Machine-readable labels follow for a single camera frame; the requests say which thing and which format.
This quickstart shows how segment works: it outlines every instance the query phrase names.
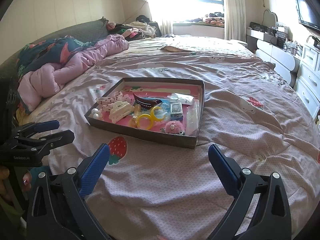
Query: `person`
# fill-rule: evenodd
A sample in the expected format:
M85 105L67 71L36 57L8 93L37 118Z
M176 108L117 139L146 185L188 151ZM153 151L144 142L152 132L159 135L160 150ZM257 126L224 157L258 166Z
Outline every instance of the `person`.
M0 205L6 215L8 216L11 223L14 227L22 234L25 235L25 227L22 224L21 216L23 212L17 211L12 203L12 200L4 186L4 180L9 177L9 169L0 166ZM32 176L31 173L28 171L22 178L23 180L23 191L30 191L31 190L31 180Z

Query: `open box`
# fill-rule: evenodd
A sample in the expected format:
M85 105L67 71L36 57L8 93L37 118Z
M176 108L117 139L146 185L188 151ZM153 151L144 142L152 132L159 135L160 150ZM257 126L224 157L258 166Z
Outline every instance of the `open box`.
M189 94L195 96L199 100L198 107L198 126L199 129L196 132L195 136L187 136L187 135L176 135L176 134L168 134L164 132L157 132L152 130L143 130L138 128L133 128L129 126L125 126L123 122L112 123L111 121L102 121L99 119L94 119L90 117L91 110L98 107L98 103L95 103L89 111L85 114L86 119L89 124L97 127L99 129L125 134L129 136L133 136L139 138L141 140L157 142L161 144L167 144L177 147L191 148L194 149L197 144L201 118L202 118L202 110L203 110L203 102L204 102L204 83L202 80L194 80L194 79L179 79L179 78L148 78L148 77L140 77L140 78L123 78L117 84L115 84L112 88L110 88L103 97L108 97L112 95L116 91L122 91L123 94L132 94L133 92L138 96L143 93L148 97L156 97L155 91L161 91L164 95L170 95L171 93L181 93L181 94Z

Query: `stool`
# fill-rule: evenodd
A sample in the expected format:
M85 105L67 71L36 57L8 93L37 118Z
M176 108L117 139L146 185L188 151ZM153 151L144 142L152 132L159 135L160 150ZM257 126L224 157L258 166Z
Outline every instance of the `stool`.
M241 44L242 46L245 46L246 48L248 47L248 43L246 43L244 41L238 41L238 40L230 40L230 41L237 42L237 43Z

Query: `television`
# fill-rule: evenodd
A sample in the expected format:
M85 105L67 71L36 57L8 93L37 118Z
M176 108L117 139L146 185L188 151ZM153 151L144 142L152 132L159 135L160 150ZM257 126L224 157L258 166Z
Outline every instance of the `television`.
M320 21L311 10L306 0L296 0L299 23L320 33Z

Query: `drawer handle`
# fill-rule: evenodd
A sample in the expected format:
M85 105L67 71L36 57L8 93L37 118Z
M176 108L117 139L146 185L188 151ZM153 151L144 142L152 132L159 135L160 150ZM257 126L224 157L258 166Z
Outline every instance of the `drawer handle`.
M310 79L310 81L315 85L315 86L317 86L318 84L317 84L317 82L316 81L314 81L310 76L308 76L308 78Z
M304 94L304 92L302 92L304 99L307 101L307 103L310 102L310 100L306 97L306 95Z

